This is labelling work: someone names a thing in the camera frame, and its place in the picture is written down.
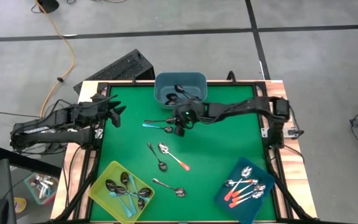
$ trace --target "blue plastic bin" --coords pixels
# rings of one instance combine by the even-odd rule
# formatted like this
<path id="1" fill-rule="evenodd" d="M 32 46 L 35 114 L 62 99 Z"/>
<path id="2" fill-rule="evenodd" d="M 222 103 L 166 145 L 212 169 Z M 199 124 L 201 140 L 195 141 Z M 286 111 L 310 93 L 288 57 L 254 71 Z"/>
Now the blue plastic bin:
<path id="1" fill-rule="evenodd" d="M 207 97 L 207 81 L 200 72 L 165 72 L 157 75 L 154 83 L 154 97 L 162 108 L 174 109 L 175 105 L 165 105 L 167 94 L 175 93 L 179 98 L 185 98 L 175 91 L 175 85 L 181 85 L 186 92 L 204 101 Z"/>

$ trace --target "yellow plastic basket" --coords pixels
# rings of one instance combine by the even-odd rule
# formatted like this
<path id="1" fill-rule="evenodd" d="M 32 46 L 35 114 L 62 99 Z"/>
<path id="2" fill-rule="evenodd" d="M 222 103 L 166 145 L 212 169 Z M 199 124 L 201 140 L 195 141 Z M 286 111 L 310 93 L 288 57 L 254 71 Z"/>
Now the yellow plastic basket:
<path id="1" fill-rule="evenodd" d="M 145 184 L 139 178 L 137 178 L 133 173 L 125 169 L 125 167 L 123 167 L 117 161 L 112 161 L 110 165 L 107 166 L 107 168 L 103 171 L 102 175 L 100 175 L 100 177 L 90 188 L 89 196 L 102 208 L 104 208 L 108 213 L 110 213 L 110 215 L 112 215 L 117 221 L 121 222 L 122 224 L 133 224 L 143 212 L 143 210 L 140 210 L 137 206 L 138 199 L 129 195 L 120 196 L 121 200 L 124 202 L 127 208 L 130 209 L 131 207 L 129 197 L 132 197 L 132 201 L 135 205 L 136 213 L 133 214 L 133 216 L 131 216 L 130 218 L 128 218 L 118 197 L 110 196 L 110 191 L 106 188 L 107 179 L 113 180 L 116 185 L 125 187 L 120 180 L 121 174 L 124 171 L 127 172 L 129 175 L 133 176 L 137 190 L 140 190 L 144 187 L 148 187 L 149 189 L 151 189 L 152 193 L 150 196 L 148 196 L 150 200 L 149 202 L 145 202 L 145 207 L 143 208 L 143 210 L 145 210 L 147 205 L 150 203 L 152 197 L 154 196 L 154 189 Z M 127 184 L 127 187 L 130 192 L 136 191 L 130 181 Z"/>

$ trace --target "teal-handled spoon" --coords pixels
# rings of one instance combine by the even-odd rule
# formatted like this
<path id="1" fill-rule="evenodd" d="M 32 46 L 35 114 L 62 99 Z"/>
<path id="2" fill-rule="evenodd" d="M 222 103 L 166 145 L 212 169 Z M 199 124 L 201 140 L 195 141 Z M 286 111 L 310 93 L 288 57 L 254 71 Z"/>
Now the teal-handled spoon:
<path id="1" fill-rule="evenodd" d="M 137 192 L 137 188 L 136 188 L 136 184 L 135 184 L 135 179 L 132 175 L 129 175 L 129 180 L 131 180 L 132 186 L 134 186 L 135 191 Z"/>
<path id="2" fill-rule="evenodd" d="M 139 195 L 137 195 L 137 194 L 134 194 L 134 193 L 125 193 L 124 195 L 127 195 L 127 194 L 129 194 L 129 195 L 131 195 L 131 196 L 133 196 L 133 197 L 138 197 Z M 118 195 L 117 195 L 117 193 L 115 193 L 115 192 L 110 192 L 110 196 L 112 196 L 112 197 L 118 197 Z M 149 198 L 147 198 L 147 197 L 142 197 L 142 196 L 139 196 L 141 199 L 143 199 L 145 202 L 149 202 Z"/>
<path id="3" fill-rule="evenodd" d="M 122 172 L 121 173 L 121 176 L 120 176 L 120 180 L 121 180 L 121 183 L 125 185 L 125 187 L 127 188 L 127 192 L 128 192 L 128 181 L 129 181 L 129 177 L 128 177 L 128 173 L 127 172 Z M 132 200 L 132 197 L 131 195 L 128 195 L 129 197 L 129 203 L 130 203 L 130 206 L 131 206 L 131 212 L 133 215 L 136 214 L 136 208 L 135 208 L 135 204 L 134 204 L 134 201 Z"/>
<path id="4" fill-rule="evenodd" d="M 114 192 L 116 193 L 117 191 L 117 185 L 116 183 L 114 183 L 114 181 L 107 179 L 106 180 L 106 187 L 110 192 Z M 127 206 L 124 204 L 124 202 L 121 200 L 121 198 L 117 195 L 119 201 L 121 202 L 122 207 L 124 208 L 124 211 L 127 215 L 128 218 L 132 217 L 132 213 L 131 211 L 127 208 Z"/>
<path id="5" fill-rule="evenodd" d="M 122 207 L 124 207 L 124 211 L 127 214 L 127 217 L 130 218 L 132 217 L 132 212 L 129 210 L 129 208 L 127 208 L 127 206 L 124 204 L 124 202 L 122 201 L 122 199 L 117 195 L 117 198 L 119 199 L 119 201 L 121 202 Z"/>

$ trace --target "spoon handle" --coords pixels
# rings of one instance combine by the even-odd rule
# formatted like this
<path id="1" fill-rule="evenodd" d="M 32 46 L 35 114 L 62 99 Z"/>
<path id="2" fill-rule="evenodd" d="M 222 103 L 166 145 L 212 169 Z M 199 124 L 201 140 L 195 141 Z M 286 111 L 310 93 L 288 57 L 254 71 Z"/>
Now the spoon handle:
<path id="1" fill-rule="evenodd" d="M 177 162 L 179 162 L 179 164 L 186 170 L 189 171 L 190 170 L 190 166 L 185 164 L 184 162 L 180 161 L 178 158 L 176 158 L 175 156 L 173 156 L 170 152 L 168 152 L 168 154 L 170 156 L 172 156 L 172 158 L 174 158 Z"/>
<path id="2" fill-rule="evenodd" d="M 224 196 L 225 201 L 228 202 L 230 200 L 231 195 L 233 194 L 234 190 L 237 188 L 237 186 L 240 184 L 241 181 L 242 181 L 242 178 L 235 184 L 235 186 L 229 191 L 229 193 L 227 193 L 227 195 Z"/>
<path id="3" fill-rule="evenodd" d="M 124 202 L 121 200 L 121 198 L 118 196 L 119 201 L 121 202 L 122 207 L 124 208 L 125 213 L 127 214 L 127 217 L 132 217 L 131 211 L 127 208 L 127 206 L 124 204 Z"/>
<path id="4" fill-rule="evenodd" d="M 135 208 L 134 201 L 132 200 L 132 196 L 130 194 L 128 194 L 128 197 L 129 197 L 129 203 L 131 204 L 131 213 L 133 215 L 135 215 L 136 214 L 136 208 Z"/>
<path id="5" fill-rule="evenodd" d="M 156 178 L 153 178 L 153 182 L 156 183 L 156 184 L 160 184 L 160 185 L 162 185 L 164 187 L 168 187 L 169 189 L 174 190 L 172 187 L 168 186 L 167 184 L 164 184 L 163 182 L 157 180 Z"/>
<path id="6" fill-rule="evenodd" d="M 151 125 L 151 124 L 146 124 L 146 123 L 143 123 L 142 126 L 145 127 L 145 128 L 157 128 L 157 129 L 161 129 L 161 127 L 158 127 L 158 126 L 155 126 L 155 125 Z"/>
<path id="7" fill-rule="evenodd" d="M 125 193 L 124 195 L 131 195 L 131 196 L 133 196 L 133 197 L 136 197 L 136 198 L 138 198 L 138 197 L 140 197 L 141 199 L 143 199 L 145 202 L 149 202 L 150 201 L 150 199 L 149 198 L 147 198 L 147 197 L 142 197 L 142 196 L 138 196 L 137 194 L 135 194 L 135 193 Z M 118 195 L 115 193 L 115 192 L 110 192 L 110 196 L 112 196 L 112 197 L 118 197 Z"/>
<path id="8" fill-rule="evenodd" d="M 235 198 L 233 198 L 231 201 L 232 201 L 232 202 L 236 202 L 236 201 L 242 199 L 243 197 L 245 197 L 245 196 L 247 196 L 247 195 L 250 195 L 250 194 L 252 194 L 252 193 L 254 193 L 254 190 L 253 190 L 253 191 L 250 191 L 250 192 L 248 192 L 248 193 L 246 193 L 246 194 L 240 195 L 240 196 L 238 196 L 238 197 L 235 197 Z"/>
<path id="9" fill-rule="evenodd" d="M 158 159 L 154 149 L 153 149 L 153 146 L 150 144 L 150 143 L 147 143 L 147 146 L 149 147 L 149 149 L 153 152 L 154 156 Z"/>
<path id="10" fill-rule="evenodd" d="M 249 196 L 249 197 L 246 197 L 246 198 L 244 198 L 244 199 L 242 199 L 242 200 L 240 200 L 240 201 L 238 201 L 238 202 L 230 203 L 230 204 L 229 204 L 229 207 L 230 207 L 230 208 L 234 208 L 236 205 L 240 204 L 241 202 L 243 202 L 243 201 L 245 201 L 245 200 L 250 199 L 251 197 L 252 197 L 252 196 Z"/>
<path id="11" fill-rule="evenodd" d="M 232 196 L 233 196 L 233 197 L 236 197 L 236 196 L 239 195 L 241 192 L 245 191 L 245 189 L 249 188 L 251 185 L 253 185 L 253 183 L 250 183 L 250 184 L 246 185 L 245 187 L 243 187 L 242 189 L 240 189 L 240 190 L 234 192 L 234 193 L 232 194 Z"/>
<path id="12" fill-rule="evenodd" d="M 136 189 L 136 184 L 135 184 L 135 180 L 134 180 L 134 177 L 132 175 L 129 174 L 129 180 L 131 181 L 132 183 L 132 186 L 134 186 L 134 189 L 137 193 L 137 189 Z"/>

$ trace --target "black metal frame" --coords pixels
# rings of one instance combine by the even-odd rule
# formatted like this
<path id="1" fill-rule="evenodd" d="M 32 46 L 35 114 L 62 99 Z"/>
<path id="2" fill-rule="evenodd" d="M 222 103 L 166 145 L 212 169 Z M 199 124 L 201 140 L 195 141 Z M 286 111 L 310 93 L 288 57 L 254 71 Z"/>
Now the black metal frame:
<path id="1" fill-rule="evenodd" d="M 267 96 L 267 89 L 266 89 L 266 84 L 265 82 L 238 82 L 236 80 L 236 77 L 234 76 L 233 72 L 230 71 L 229 75 L 227 76 L 227 80 L 232 80 L 232 82 L 211 82 L 208 83 L 208 86 L 233 86 L 233 85 L 239 85 L 239 86 L 251 86 L 254 92 L 254 96 L 259 96 L 258 94 L 258 89 L 260 89 L 262 91 L 262 96 Z M 125 82 L 125 83 L 99 83 L 98 84 L 98 91 L 101 91 L 102 89 L 107 88 L 106 90 L 106 95 L 110 95 L 111 93 L 111 88 L 115 87 L 115 86 L 128 86 L 128 87 L 136 87 L 136 86 L 154 86 L 153 82 L 136 82 L 135 80 L 133 80 L 132 82 Z M 259 122 L 259 126 L 261 128 L 264 128 L 264 123 L 262 120 L 262 116 L 261 115 L 257 115 L 258 116 L 258 122 Z M 102 137 L 102 140 L 100 141 L 100 145 L 99 145 L 99 149 L 96 151 L 96 155 L 94 157 L 94 162 L 99 163 L 100 160 L 100 153 L 101 153 L 101 146 L 103 145 L 103 141 L 104 141 L 104 135 Z M 264 154 L 265 155 L 269 155 L 269 148 L 266 146 L 266 143 L 264 141 L 264 139 L 261 137 L 261 141 L 262 141 L 262 145 L 264 146 Z M 284 171 L 283 171 L 283 164 L 281 162 L 281 158 L 280 157 L 280 151 L 276 150 L 275 151 L 275 157 L 276 159 L 276 165 L 278 168 L 278 173 L 279 176 L 281 178 L 281 180 L 283 181 L 283 183 L 286 185 L 285 183 L 285 176 L 284 176 Z M 85 181 L 86 179 L 86 171 L 88 170 L 88 164 L 89 164 L 89 159 L 90 159 L 90 152 L 85 154 L 85 158 L 84 158 L 84 164 L 81 170 L 81 179 L 80 179 L 80 185 Z M 271 158 L 270 156 L 268 158 L 264 158 L 266 160 L 266 162 L 271 162 Z M 92 181 L 95 182 L 97 179 L 98 175 L 94 176 L 94 180 Z M 272 189 L 272 200 L 273 200 L 273 208 L 275 211 L 275 217 L 276 220 L 281 219 L 281 213 L 280 213 L 280 207 L 278 204 L 278 195 L 277 195 L 277 190 L 275 189 L 275 187 Z M 284 202 L 285 202 L 285 206 L 286 206 L 286 210 L 287 210 L 287 215 L 289 213 L 292 214 L 291 208 L 287 202 L 287 200 L 285 198 L 283 198 Z M 85 218 L 86 219 L 90 219 L 90 215 L 91 215 L 91 207 L 93 204 L 93 200 L 91 200 L 90 198 L 88 199 L 88 203 L 86 206 L 86 214 L 85 214 Z M 78 203 L 78 205 L 76 206 L 75 212 L 74 212 L 74 219 L 78 218 L 79 215 L 79 211 L 80 211 L 80 207 L 81 207 L 81 202 Z"/>

